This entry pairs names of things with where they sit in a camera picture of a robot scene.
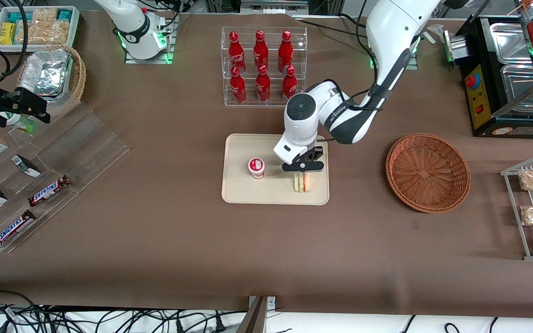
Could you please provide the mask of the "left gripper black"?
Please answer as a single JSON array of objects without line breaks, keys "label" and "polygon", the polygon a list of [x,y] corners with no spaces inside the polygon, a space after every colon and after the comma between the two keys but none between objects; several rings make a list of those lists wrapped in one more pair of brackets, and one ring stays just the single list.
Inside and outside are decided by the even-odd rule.
[{"label": "left gripper black", "polygon": [[285,173],[301,173],[304,172],[321,172],[324,169],[324,163],[320,161],[323,156],[322,147],[314,147],[304,154],[299,154],[294,158],[292,164],[283,164],[282,169]]}]

